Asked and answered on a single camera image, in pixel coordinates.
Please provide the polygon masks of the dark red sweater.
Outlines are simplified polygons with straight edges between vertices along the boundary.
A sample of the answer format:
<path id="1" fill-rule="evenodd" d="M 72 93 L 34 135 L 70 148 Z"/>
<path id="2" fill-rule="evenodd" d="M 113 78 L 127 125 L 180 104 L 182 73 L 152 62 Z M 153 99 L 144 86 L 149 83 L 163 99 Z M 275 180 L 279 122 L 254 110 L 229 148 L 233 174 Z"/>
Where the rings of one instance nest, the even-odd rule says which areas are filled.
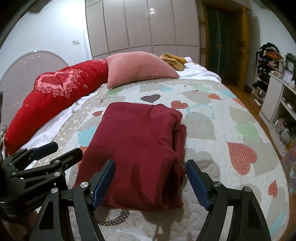
<path id="1" fill-rule="evenodd" d="M 88 181 L 112 159 L 116 172 L 104 206 L 181 208 L 186 140 L 182 117 L 163 104 L 111 103 L 84 152 L 76 184 Z"/>

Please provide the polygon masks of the cluttered clothes rack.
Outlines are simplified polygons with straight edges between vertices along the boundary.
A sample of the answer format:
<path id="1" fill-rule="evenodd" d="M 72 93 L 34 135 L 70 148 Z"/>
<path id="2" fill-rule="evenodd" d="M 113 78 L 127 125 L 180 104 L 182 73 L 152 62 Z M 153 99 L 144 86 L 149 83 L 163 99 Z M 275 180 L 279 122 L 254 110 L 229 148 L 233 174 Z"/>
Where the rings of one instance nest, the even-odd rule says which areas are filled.
<path id="1" fill-rule="evenodd" d="M 279 76 L 283 57 L 273 43 L 263 44 L 256 52 L 255 77 L 251 96 L 258 106 L 262 106 L 267 95 L 270 74 Z"/>

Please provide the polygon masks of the red floral quilt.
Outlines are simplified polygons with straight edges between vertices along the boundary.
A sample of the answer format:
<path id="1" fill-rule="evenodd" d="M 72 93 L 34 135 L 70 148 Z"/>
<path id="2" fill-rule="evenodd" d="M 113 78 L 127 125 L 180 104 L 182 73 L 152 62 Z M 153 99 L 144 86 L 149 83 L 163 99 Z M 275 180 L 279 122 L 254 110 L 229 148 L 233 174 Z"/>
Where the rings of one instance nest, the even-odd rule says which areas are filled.
<path id="1" fill-rule="evenodd" d="M 39 75 L 4 136 L 8 154 L 17 152 L 44 124 L 107 83 L 107 79 L 108 66 L 104 59 L 85 61 Z"/>

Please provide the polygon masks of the round grey headboard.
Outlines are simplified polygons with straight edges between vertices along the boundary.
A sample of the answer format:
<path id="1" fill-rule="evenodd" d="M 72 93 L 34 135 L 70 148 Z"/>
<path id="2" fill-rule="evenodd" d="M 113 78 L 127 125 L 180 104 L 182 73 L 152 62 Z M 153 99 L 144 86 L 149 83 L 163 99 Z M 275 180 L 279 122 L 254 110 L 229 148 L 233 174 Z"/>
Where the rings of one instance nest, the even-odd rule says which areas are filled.
<path id="1" fill-rule="evenodd" d="M 1 78 L 1 126 L 9 126 L 40 74 L 67 66 L 62 57 L 45 50 L 29 52 L 14 61 Z"/>

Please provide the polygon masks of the heart patterned bedspread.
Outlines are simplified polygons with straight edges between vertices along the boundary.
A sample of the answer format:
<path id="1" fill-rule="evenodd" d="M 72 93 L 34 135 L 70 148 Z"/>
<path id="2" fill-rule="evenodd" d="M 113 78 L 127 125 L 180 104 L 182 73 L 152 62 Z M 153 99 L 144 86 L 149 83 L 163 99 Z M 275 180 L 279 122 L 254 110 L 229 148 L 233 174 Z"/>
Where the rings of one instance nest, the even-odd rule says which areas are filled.
<path id="1" fill-rule="evenodd" d="M 249 186 L 266 218 L 272 240 L 280 240 L 289 219 L 289 194 L 278 156 L 259 123 L 222 83 L 213 80 L 163 79 L 108 90 L 105 85 L 63 124 L 58 152 L 85 150 L 106 108 L 113 102 L 163 104 L 179 110 L 187 128 L 185 158 L 228 188 Z M 184 206 L 162 212 L 99 208 L 96 218 L 106 240 L 195 240 L 207 211 L 189 182 L 182 186 Z"/>

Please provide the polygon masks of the white shelf unit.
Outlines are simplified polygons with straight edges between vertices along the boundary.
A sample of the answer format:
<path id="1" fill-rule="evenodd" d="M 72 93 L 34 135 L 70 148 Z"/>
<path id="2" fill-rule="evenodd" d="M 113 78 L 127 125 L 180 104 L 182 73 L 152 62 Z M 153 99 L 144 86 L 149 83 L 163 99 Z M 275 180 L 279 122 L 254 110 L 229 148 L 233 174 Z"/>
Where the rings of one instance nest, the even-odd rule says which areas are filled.
<path id="1" fill-rule="evenodd" d="M 270 74 L 259 116 L 268 127 L 275 148 L 284 156 L 295 143 L 295 89 Z"/>

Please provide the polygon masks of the small white alarm clock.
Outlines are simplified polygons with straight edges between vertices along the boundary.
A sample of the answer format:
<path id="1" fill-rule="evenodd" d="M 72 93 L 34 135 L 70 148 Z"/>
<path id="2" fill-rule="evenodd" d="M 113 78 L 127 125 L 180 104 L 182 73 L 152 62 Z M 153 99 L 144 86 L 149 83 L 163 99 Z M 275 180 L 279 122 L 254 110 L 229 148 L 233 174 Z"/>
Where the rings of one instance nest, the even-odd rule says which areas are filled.
<path id="1" fill-rule="evenodd" d="M 293 74 L 288 70 L 284 70 L 282 75 L 282 80 L 285 81 L 286 83 L 292 83 L 292 79 L 293 79 Z"/>

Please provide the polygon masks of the yellow folded garment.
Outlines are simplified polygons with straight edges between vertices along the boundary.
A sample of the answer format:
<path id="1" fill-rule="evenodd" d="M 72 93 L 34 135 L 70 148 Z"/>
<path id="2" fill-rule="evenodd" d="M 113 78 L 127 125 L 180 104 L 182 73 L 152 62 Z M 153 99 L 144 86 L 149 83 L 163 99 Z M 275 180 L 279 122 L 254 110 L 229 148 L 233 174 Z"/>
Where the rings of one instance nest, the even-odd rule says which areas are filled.
<path id="1" fill-rule="evenodd" d="M 185 64 L 187 63 L 187 60 L 184 57 L 171 54 L 162 54 L 159 58 L 177 71 L 183 71 L 185 69 Z"/>

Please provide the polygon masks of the dark mantel clock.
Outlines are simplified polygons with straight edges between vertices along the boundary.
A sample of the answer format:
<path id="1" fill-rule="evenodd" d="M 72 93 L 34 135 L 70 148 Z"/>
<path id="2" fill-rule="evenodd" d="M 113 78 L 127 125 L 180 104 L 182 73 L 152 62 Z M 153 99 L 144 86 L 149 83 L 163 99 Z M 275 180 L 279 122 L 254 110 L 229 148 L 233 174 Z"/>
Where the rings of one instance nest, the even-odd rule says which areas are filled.
<path id="1" fill-rule="evenodd" d="M 295 65 L 296 59 L 292 53 L 287 53 L 285 55 L 285 62 L 286 62 L 286 70 L 293 74 L 293 79 L 295 79 Z"/>

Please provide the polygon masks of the wooden door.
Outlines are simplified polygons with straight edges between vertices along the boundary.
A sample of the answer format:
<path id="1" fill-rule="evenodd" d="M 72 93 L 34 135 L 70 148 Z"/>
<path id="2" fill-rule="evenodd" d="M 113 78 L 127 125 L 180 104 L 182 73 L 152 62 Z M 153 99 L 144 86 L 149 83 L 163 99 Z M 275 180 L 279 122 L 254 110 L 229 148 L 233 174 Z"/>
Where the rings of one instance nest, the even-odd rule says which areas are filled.
<path id="1" fill-rule="evenodd" d="M 247 7 L 236 1 L 203 1 L 206 67 L 243 91 L 249 60 Z"/>

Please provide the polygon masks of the white wardrobe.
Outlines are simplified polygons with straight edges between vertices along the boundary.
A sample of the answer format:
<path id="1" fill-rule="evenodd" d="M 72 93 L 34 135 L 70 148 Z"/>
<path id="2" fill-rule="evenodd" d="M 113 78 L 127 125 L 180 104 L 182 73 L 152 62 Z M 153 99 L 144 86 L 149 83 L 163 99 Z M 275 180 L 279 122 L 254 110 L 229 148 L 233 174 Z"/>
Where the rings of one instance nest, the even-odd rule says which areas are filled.
<path id="1" fill-rule="evenodd" d="M 201 1 L 86 1 L 85 8 L 94 59 L 144 51 L 205 65 Z"/>

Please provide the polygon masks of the pink corduroy pillow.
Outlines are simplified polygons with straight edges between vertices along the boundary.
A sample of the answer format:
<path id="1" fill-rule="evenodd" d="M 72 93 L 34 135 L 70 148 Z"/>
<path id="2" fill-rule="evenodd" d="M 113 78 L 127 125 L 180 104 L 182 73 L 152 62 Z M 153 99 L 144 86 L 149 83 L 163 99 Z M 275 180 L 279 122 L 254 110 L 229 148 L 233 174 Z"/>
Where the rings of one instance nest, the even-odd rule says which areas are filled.
<path id="1" fill-rule="evenodd" d="M 148 52 L 118 53 L 105 60 L 108 65 L 108 88 L 145 80 L 179 78 L 173 67 Z"/>

